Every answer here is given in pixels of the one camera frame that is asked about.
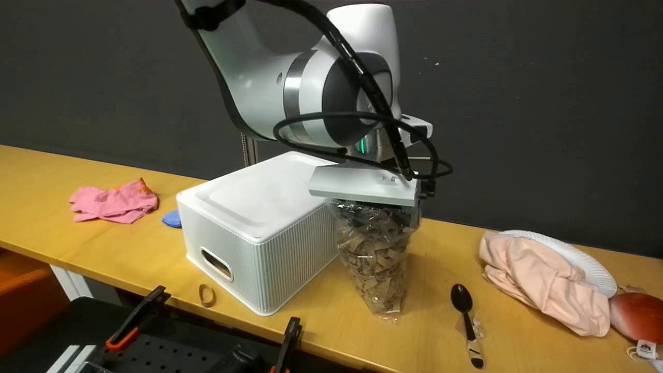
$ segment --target box handle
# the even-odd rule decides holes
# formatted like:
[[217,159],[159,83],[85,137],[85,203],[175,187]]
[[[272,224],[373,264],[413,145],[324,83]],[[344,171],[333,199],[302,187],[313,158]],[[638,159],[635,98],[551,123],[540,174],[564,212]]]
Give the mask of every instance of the box handle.
[[220,259],[215,257],[213,252],[210,252],[204,247],[200,247],[200,254],[202,259],[220,271],[220,276],[223,276],[227,282],[232,282],[232,274],[230,274],[230,268]]

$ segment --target black wall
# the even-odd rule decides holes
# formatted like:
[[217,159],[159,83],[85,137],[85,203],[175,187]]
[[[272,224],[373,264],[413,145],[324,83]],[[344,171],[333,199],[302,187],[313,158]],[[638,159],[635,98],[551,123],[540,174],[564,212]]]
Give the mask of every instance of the black wall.
[[[429,217],[663,257],[660,2],[388,3],[402,106],[435,123],[455,165]],[[316,39],[282,11],[251,14],[273,49]],[[169,0],[4,0],[0,54],[0,142],[204,177],[242,164],[213,71]]]

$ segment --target wooden table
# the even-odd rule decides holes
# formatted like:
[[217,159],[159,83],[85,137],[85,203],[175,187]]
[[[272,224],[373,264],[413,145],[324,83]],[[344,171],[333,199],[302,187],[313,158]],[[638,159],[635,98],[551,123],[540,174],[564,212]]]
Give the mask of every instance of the wooden table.
[[[158,212],[132,226],[73,221],[69,197],[85,185],[113,188],[144,177],[159,194]],[[163,284],[171,304],[227,328],[279,339],[289,314],[302,318],[302,348],[351,366],[402,373],[475,370],[449,288],[462,282],[475,293],[475,316],[485,330],[483,370],[652,370],[625,355],[617,331],[577,337],[483,280],[476,244],[483,228],[423,220],[410,242],[410,288],[396,318],[371,314],[335,261],[282,311],[258,316],[184,259],[181,229],[159,220],[175,207],[175,192],[197,177],[0,145],[0,247],[128,291]],[[663,261],[585,248],[620,282],[663,296]],[[210,309],[199,284],[217,291]]]

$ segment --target white plastic container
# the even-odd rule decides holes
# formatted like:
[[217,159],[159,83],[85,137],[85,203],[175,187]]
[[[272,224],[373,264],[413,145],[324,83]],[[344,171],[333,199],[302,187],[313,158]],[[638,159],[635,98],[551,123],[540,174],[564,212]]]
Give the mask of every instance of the white plastic container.
[[306,188],[326,164],[289,151],[178,192],[187,259],[252,312],[275,312],[335,257],[333,217]]

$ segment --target black spoon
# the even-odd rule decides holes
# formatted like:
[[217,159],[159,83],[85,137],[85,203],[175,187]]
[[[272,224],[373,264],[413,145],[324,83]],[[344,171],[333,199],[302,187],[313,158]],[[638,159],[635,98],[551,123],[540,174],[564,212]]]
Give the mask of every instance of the black spoon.
[[468,337],[468,353],[475,366],[483,366],[483,355],[479,350],[479,339],[470,321],[472,296],[462,284],[453,284],[451,302],[462,312],[464,334]]

